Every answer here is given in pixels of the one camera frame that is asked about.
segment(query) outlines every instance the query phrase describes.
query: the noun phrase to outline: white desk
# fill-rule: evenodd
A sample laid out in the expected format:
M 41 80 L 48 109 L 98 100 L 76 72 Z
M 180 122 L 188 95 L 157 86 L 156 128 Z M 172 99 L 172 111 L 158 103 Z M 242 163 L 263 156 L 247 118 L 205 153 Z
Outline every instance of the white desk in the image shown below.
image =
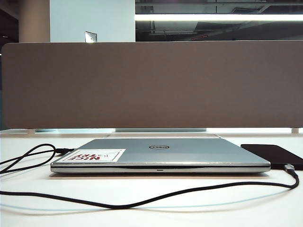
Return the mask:
M 95 138 L 203 137 L 207 133 L 168 134 L 1 134 L 1 160 L 22 155 L 41 143 L 58 148 L 76 148 Z M 221 134 L 242 143 L 277 144 L 303 157 L 302 134 Z M 23 161 L 42 162 L 48 157 Z M 303 179 L 303 171 L 297 171 Z M 1 177 L 1 189 L 74 197 L 109 204 L 126 204 L 185 188 L 237 181 L 267 181 L 291 184 L 293 178 L 282 170 L 261 175 L 202 176 L 60 176 L 49 165 Z M 146 204 L 139 209 L 107 210 L 35 197 L 1 196 L 1 226 L 283 226 L 303 225 L 303 185 L 291 191 L 273 186 L 247 185 L 192 192 Z

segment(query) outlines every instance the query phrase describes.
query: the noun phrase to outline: laptop sticker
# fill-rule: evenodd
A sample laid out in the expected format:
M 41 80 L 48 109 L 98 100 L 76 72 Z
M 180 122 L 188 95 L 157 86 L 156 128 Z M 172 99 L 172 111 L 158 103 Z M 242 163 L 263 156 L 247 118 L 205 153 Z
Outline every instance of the laptop sticker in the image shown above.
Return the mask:
M 79 149 L 58 162 L 117 162 L 126 149 Z

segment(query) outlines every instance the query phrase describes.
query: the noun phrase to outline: silver laptop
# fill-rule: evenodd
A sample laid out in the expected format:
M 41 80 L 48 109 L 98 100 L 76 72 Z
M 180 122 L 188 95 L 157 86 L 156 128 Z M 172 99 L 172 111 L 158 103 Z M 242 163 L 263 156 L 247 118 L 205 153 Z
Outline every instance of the silver laptop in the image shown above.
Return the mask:
M 98 139 L 51 163 L 56 173 L 258 173 L 270 162 L 224 139 Z

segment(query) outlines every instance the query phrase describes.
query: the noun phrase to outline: black cable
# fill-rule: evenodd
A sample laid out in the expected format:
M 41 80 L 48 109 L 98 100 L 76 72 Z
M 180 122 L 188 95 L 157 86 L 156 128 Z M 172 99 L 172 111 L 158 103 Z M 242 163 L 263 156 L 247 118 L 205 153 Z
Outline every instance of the black cable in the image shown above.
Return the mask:
M 213 186 L 205 186 L 205 187 L 197 187 L 197 188 L 189 188 L 177 192 L 171 192 L 165 195 L 157 196 L 148 200 L 140 201 L 140 202 L 135 202 L 131 204 L 126 204 L 126 205 L 111 205 L 111 204 L 104 204 L 104 203 L 99 203 L 99 202 L 92 202 L 92 201 L 86 201 L 86 200 L 79 200 L 79 199 L 74 199 L 74 198 L 68 198 L 68 197 L 63 197 L 63 196 L 57 196 L 57 195 L 51 195 L 51 194 L 44 194 L 44 193 L 36 193 L 36 192 L 6 192 L 6 191 L 0 191 L 0 194 L 2 195 L 16 195 L 16 196 L 35 196 L 35 197 L 42 197 L 42 198 L 48 198 L 48 199 L 54 199 L 54 200 L 61 200 L 61 201 L 68 201 L 68 202 L 74 202 L 74 203 L 81 203 L 81 204 L 86 204 L 86 205 L 91 205 L 91 206 L 96 206 L 96 207 L 103 207 L 103 208 L 109 208 L 109 209 L 129 209 L 132 207 L 137 207 L 141 206 L 150 202 L 162 200 L 171 196 L 175 195 L 180 195 L 180 194 L 185 194 L 188 192 L 197 192 L 197 191 L 205 191 L 205 190 L 211 190 L 211 189 L 218 189 L 218 188 L 226 188 L 226 187 L 233 187 L 233 186 L 240 186 L 240 185 L 268 185 L 268 186 L 277 186 L 277 187 L 285 187 L 289 189 L 293 189 L 299 185 L 299 177 L 294 171 L 294 167 L 291 164 L 286 164 L 285 165 L 285 171 L 290 174 L 294 179 L 295 183 L 288 185 L 288 184 L 283 184 L 283 183 L 273 183 L 273 182 L 254 182 L 254 181 L 246 181 L 246 182 L 234 182 L 234 183 L 225 183 L 225 184 L 219 184 L 219 185 L 213 185 Z
M 53 150 L 47 150 L 47 151 L 41 151 L 41 152 L 36 152 L 36 153 L 33 153 L 31 154 L 32 151 L 40 148 L 40 147 L 44 147 L 44 146 L 49 146 L 51 148 L 53 148 Z M 44 144 L 40 144 L 40 145 L 37 145 L 35 146 L 34 148 L 30 149 L 28 152 L 26 152 L 24 155 L 22 156 L 19 156 L 19 157 L 16 157 L 16 158 L 12 158 L 12 159 L 9 159 L 9 160 L 6 160 L 6 161 L 3 161 L 0 163 L 0 165 L 4 164 L 4 163 L 7 163 L 7 162 L 10 162 L 10 161 L 13 161 L 13 160 L 16 160 L 15 162 L 13 162 L 12 164 L 10 164 L 9 166 L 7 166 L 6 168 L 4 168 L 3 170 L 0 171 L 0 174 L 6 174 L 6 173 L 10 173 L 10 172 L 15 172 L 15 171 L 20 171 L 20 170 L 26 170 L 26 169 L 31 169 L 31 168 L 35 168 L 35 167 L 38 167 L 38 166 L 42 166 L 44 165 L 45 163 L 48 163 L 50 160 L 53 159 L 53 157 L 55 156 L 56 153 L 59 153 L 59 154 L 66 154 L 70 151 L 73 151 L 74 149 L 68 149 L 68 148 L 56 148 L 54 145 L 52 144 L 49 144 L 49 143 L 44 143 Z M 22 168 L 17 168 L 17 169 L 11 169 L 14 165 L 16 165 L 19 161 L 21 161 L 22 159 L 24 159 L 25 157 L 28 157 L 28 156 L 31 156 L 31 155 L 37 155 L 37 154 L 42 154 L 42 153 L 46 153 L 46 152 L 53 152 L 52 155 L 50 156 L 49 159 L 47 159 L 46 161 L 42 162 L 42 163 L 39 163 L 39 164 L 36 164 L 36 165 L 33 165 L 33 166 L 26 166 L 26 167 L 22 167 Z
M 32 155 L 39 155 L 39 154 L 43 154 L 43 153 L 47 153 L 47 152 L 53 152 L 53 150 L 45 150 L 45 151 L 40 151 L 40 152 L 28 154 L 26 157 L 32 156 Z M 12 158 L 12 159 L 9 159 L 9 160 L 6 160 L 6 161 L 3 161 L 3 162 L 0 162 L 0 165 L 5 164 L 5 163 L 7 163 L 7 162 L 14 161 L 14 160 L 16 160 L 16 159 L 18 159 L 18 158 L 20 158 L 20 157 L 23 157 L 23 155 L 22 155 L 22 156 L 19 156 L 19 157 Z

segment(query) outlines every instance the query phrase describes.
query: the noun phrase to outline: smartphone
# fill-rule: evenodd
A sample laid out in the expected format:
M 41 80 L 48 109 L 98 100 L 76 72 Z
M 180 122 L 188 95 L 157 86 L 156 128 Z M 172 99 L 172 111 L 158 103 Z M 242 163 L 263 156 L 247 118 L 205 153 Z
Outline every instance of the smartphone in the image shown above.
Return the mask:
M 241 147 L 269 161 L 271 169 L 284 169 L 289 163 L 295 170 L 303 170 L 302 158 L 277 145 L 242 144 Z

